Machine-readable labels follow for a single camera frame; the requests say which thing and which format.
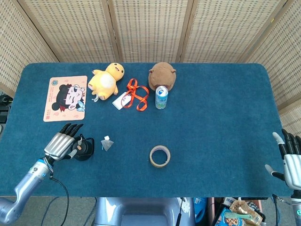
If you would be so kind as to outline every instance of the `can lid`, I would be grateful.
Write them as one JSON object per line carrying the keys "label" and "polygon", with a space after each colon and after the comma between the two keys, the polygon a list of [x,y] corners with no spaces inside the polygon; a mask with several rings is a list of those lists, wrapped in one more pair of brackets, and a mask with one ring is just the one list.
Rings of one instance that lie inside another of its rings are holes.
{"label": "can lid", "polygon": [[156,90],[156,93],[160,96],[160,97],[164,97],[168,94],[168,89],[165,86],[159,86]]}

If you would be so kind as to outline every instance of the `soda can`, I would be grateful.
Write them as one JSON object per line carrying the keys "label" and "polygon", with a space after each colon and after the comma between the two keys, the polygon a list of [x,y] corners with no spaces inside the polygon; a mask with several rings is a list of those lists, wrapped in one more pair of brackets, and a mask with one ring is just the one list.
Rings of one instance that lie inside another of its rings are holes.
{"label": "soda can", "polygon": [[167,103],[168,89],[165,86],[156,88],[156,108],[164,109]]}

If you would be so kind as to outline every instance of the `metal robotic finger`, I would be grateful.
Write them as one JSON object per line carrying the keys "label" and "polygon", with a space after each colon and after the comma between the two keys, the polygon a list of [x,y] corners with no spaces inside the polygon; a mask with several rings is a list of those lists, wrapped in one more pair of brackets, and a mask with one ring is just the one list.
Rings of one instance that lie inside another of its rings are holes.
{"label": "metal robotic finger", "polygon": [[73,124],[73,125],[71,125],[67,130],[66,130],[66,132],[65,132],[65,134],[66,135],[69,135],[69,133],[74,129],[74,127],[76,127],[77,126],[77,124]]}
{"label": "metal robotic finger", "polygon": [[301,137],[296,136],[296,140],[297,140],[298,145],[299,145],[299,150],[300,150],[299,154],[301,154]]}
{"label": "metal robotic finger", "polygon": [[264,167],[269,172],[270,175],[272,175],[273,177],[276,177],[280,180],[285,181],[285,177],[284,177],[283,173],[279,173],[277,171],[274,171],[273,168],[268,164],[265,164]]}
{"label": "metal robotic finger", "polygon": [[78,126],[76,126],[71,133],[69,134],[70,137],[74,137],[74,135],[77,133],[77,131],[80,129],[80,127],[82,127],[84,124],[80,124]]}
{"label": "metal robotic finger", "polygon": [[300,154],[300,147],[298,144],[297,139],[293,136],[293,134],[288,134],[291,137],[292,143],[293,143],[293,153],[294,154]]}
{"label": "metal robotic finger", "polygon": [[288,132],[285,129],[282,129],[282,133],[284,136],[287,153],[293,154],[294,148],[293,148],[293,143],[292,143],[292,139],[291,139],[290,135],[288,134]]}
{"label": "metal robotic finger", "polygon": [[286,151],[285,143],[284,143],[283,139],[281,138],[281,136],[279,136],[278,133],[273,132],[273,137],[277,141],[277,144],[278,144],[278,147],[279,147],[279,150],[281,153],[281,158],[284,159],[284,155],[288,154]]}
{"label": "metal robotic finger", "polygon": [[61,129],[60,133],[64,133],[70,125],[71,125],[71,123],[67,123],[66,125],[64,125],[64,127]]}

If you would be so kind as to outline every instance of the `food package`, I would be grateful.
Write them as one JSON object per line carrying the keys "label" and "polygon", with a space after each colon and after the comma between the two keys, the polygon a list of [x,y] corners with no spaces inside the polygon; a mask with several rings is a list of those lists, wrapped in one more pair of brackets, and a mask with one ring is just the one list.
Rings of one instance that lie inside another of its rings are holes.
{"label": "food package", "polygon": [[215,226],[245,226],[246,225],[242,218],[225,218],[226,212],[231,212],[231,211],[228,208],[224,207]]}
{"label": "food package", "polygon": [[252,220],[244,219],[246,226],[259,226],[262,222],[262,217],[252,210],[245,201],[235,200],[230,206],[230,210],[238,214],[251,214]]}

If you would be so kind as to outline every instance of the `brown plush toy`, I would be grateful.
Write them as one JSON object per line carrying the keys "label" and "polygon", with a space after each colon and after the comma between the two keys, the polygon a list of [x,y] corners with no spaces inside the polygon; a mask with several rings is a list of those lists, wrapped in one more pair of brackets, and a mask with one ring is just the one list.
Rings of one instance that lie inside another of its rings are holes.
{"label": "brown plush toy", "polygon": [[166,62],[155,64],[149,73],[149,86],[156,90],[158,86],[165,86],[170,91],[175,82],[175,69]]}

